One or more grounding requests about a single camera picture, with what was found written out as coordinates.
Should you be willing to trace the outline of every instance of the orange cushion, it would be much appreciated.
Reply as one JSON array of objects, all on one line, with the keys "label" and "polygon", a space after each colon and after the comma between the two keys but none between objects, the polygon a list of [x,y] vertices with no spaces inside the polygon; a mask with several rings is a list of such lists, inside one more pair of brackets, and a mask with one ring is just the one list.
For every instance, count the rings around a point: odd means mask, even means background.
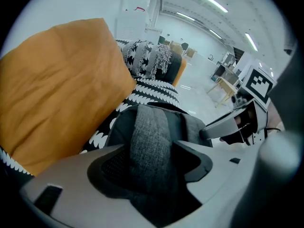
[{"label": "orange cushion", "polygon": [[0,61],[0,145],[37,175],[78,154],[134,88],[103,19],[42,31]]},{"label": "orange cushion", "polygon": [[177,84],[178,84],[178,82],[179,82],[179,80],[180,80],[180,78],[181,78],[181,75],[182,75],[182,73],[184,72],[186,66],[187,66],[187,61],[186,61],[186,59],[183,58],[183,59],[181,60],[181,64],[180,64],[179,71],[177,72],[177,75],[176,75],[176,77],[175,77],[175,79],[174,79],[174,82],[173,82],[173,84],[172,84],[174,87],[177,86]]}]

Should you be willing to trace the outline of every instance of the wooden table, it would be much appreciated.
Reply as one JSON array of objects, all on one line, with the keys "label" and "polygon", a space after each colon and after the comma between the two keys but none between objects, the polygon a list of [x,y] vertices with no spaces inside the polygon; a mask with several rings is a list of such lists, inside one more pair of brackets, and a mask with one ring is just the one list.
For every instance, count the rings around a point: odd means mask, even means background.
[{"label": "wooden table", "polygon": [[215,72],[211,75],[211,79],[214,81],[213,77],[222,77],[226,80],[228,80],[231,84],[235,84],[238,80],[238,76],[227,66],[224,64],[218,62],[217,63],[218,68],[215,70]]},{"label": "wooden table", "polygon": [[213,90],[215,87],[217,86],[221,86],[225,92],[226,92],[226,95],[225,97],[220,101],[220,103],[218,103],[216,105],[216,107],[218,107],[220,104],[223,104],[225,101],[227,101],[228,99],[230,99],[231,96],[233,96],[238,90],[237,88],[235,88],[231,83],[229,83],[227,80],[225,80],[224,78],[222,77],[219,77],[219,80],[218,80],[218,83],[212,87],[208,92],[207,94],[210,93],[211,90]]}]

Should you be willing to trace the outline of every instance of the ceiling light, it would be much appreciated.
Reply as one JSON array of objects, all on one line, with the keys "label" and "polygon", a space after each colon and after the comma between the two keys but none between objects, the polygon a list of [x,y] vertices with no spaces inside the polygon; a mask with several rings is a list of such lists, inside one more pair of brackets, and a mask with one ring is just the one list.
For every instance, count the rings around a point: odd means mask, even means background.
[{"label": "ceiling light", "polygon": [[248,40],[250,41],[253,49],[257,51],[257,47],[256,47],[255,43],[253,42],[252,38],[250,37],[250,35],[248,33],[245,33],[245,35],[247,36]]},{"label": "ceiling light", "polygon": [[187,16],[187,15],[184,15],[184,14],[182,14],[182,13],[179,13],[179,12],[177,12],[177,14],[178,14],[178,15],[181,15],[181,16],[183,16],[183,17],[186,17],[186,18],[188,18],[188,19],[191,19],[192,21],[195,20],[195,19],[193,19],[193,18],[191,18],[191,17],[189,17],[189,16]]},{"label": "ceiling light", "polygon": [[222,5],[220,5],[218,2],[215,2],[214,0],[208,0],[209,2],[213,3],[215,6],[217,6],[218,8],[220,8],[223,12],[227,13],[228,10],[225,9]]},{"label": "ceiling light", "polygon": [[223,39],[222,37],[220,37],[217,33],[215,33],[213,30],[210,29],[210,31],[215,34],[218,38]]}]

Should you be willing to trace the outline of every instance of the black and white patterned fabric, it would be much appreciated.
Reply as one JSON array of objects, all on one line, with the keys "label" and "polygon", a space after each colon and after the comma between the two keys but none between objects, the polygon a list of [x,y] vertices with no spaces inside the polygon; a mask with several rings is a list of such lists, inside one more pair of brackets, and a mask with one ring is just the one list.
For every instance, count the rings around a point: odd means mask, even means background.
[{"label": "black and white patterned fabric", "polygon": [[[135,89],[97,128],[90,140],[84,145],[81,153],[103,148],[110,129],[119,113],[132,105],[146,105],[149,102],[160,102],[169,103],[177,107],[180,106],[178,93],[171,84],[161,80],[141,77],[134,79],[137,82]],[[6,171],[8,175],[13,177],[20,187],[33,178],[28,171],[14,161],[2,148],[0,148],[0,158],[7,167]]]},{"label": "black and white patterned fabric", "polygon": [[132,76],[156,78],[156,74],[166,74],[171,64],[171,49],[163,44],[154,45],[149,41],[116,40],[123,59]]}]

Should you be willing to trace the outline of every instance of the black chair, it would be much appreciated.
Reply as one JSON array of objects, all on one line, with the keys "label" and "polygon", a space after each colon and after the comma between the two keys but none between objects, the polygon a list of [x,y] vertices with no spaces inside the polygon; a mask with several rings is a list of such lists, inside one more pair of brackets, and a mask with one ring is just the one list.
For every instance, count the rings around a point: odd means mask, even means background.
[{"label": "black chair", "polygon": [[187,51],[187,49],[188,49],[188,46],[189,46],[189,44],[188,43],[186,43],[186,42],[184,42],[184,43],[182,43],[181,44],[181,48],[182,48],[182,55],[185,55],[185,53],[186,53],[186,51]]},{"label": "black chair", "polygon": [[163,44],[165,42],[165,39],[166,39],[165,37],[160,36],[160,38],[158,39],[158,43],[157,44],[158,45],[159,44]]}]

